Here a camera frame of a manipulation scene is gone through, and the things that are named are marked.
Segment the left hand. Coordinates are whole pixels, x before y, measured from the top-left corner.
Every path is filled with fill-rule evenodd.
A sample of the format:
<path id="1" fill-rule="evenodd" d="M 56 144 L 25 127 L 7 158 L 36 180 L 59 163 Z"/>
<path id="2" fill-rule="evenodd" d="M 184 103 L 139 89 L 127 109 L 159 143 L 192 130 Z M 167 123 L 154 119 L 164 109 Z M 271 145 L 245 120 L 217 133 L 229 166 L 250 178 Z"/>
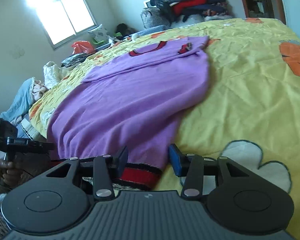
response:
<path id="1" fill-rule="evenodd" d="M 0 159 L 0 186 L 14 188 L 20 184 L 23 170 L 12 161 Z"/>

